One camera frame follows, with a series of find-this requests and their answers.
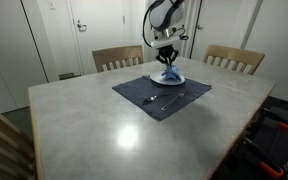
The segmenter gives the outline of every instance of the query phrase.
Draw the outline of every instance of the wooden chair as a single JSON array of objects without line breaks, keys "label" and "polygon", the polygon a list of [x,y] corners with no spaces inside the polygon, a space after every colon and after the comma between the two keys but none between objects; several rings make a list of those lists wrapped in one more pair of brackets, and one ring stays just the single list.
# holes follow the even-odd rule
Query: wooden chair
[{"label": "wooden chair", "polygon": [[131,64],[143,64],[141,45],[102,49],[93,51],[92,53],[97,72],[104,71],[103,65],[109,71],[111,70],[111,65],[113,65],[113,69],[117,69],[118,65],[120,68],[123,68]]},{"label": "wooden chair", "polygon": [[239,64],[242,64],[239,72],[243,72],[246,69],[246,66],[250,65],[251,68],[247,73],[253,75],[265,55],[259,52],[237,49],[232,47],[209,45],[205,53],[203,61],[204,63],[207,63],[209,56],[212,57],[210,62],[211,65],[214,65],[214,62],[218,57],[219,59],[216,65],[220,67],[222,66],[223,59],[225,59],[225,69],[228,69],[230,67],[230,63],[234,61],[234,64],[232,66],[233,71],[238,70]]},{"label": "wooden chair", "polygon": [[0,179],[35,179],[33,141],[0,114]]}]

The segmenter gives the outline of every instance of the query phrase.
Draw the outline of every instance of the white plate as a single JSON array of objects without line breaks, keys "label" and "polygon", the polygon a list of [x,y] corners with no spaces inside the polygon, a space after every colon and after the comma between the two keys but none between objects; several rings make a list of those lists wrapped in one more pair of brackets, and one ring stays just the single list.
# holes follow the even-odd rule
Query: white plate
[{"label": "white plate", "polygon": [[164,80],[165,75],[162,76],[163,72],[164,71],[159,71],[159,72],[152,73],[150,75],[150,78],[156,83],[163,84],[163,85],[169,85],[169,86],[180,85],[180,84],[183,84],[185,82],[185,78],[182,75],[180,75],[180,77],[181,77],[180,81],[170,81],[170,80],[165,81]]}]

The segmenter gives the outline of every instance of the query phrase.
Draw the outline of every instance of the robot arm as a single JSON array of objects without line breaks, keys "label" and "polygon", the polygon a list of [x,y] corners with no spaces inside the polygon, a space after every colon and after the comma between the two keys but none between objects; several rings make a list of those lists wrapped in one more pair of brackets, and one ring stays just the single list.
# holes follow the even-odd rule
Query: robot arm
[{"label": "robot arm", "polygon": [[[143,38],[145,43],[159,50],[156,57],[161,63],[170,65],[176,59],[178,51],[172,45],[179,40],[187,40],[184,27],[172,27],[183,18],[184,0],[150,0],[143,21]],[[144,26],[149,15],[150,24],[154,34],[154,41],[148,43],[145,38]],[[175,35],[178,30],[183,30],[181,35]]]}]

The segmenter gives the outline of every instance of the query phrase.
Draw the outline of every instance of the spoon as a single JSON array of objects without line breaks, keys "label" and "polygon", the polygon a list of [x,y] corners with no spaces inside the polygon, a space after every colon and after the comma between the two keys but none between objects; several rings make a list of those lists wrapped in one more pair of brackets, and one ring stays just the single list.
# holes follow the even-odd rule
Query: spoon
[{"label": "spoon", "polygon": [[145,97],[145,96],[143,96],[143,98],[144,98],[145,101],[153,102],[157,97],[166,96],[166,95],[171,95],[171,94],[174,94],[174,92],[159,94],[159,95],[155,95],[155,96],[151,96],[151,97]]}]

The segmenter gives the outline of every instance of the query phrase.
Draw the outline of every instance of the gray table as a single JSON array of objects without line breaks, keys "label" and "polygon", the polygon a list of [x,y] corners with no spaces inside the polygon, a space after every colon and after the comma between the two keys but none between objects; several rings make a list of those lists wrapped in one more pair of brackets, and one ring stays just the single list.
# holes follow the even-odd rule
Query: gray table
[{"label": "gray table", "polygon": [[159,62],[29,89],[41,179],[207,179],[274,83],[194,60],[175,63],[212,89],[162,122],[111,89]]}]

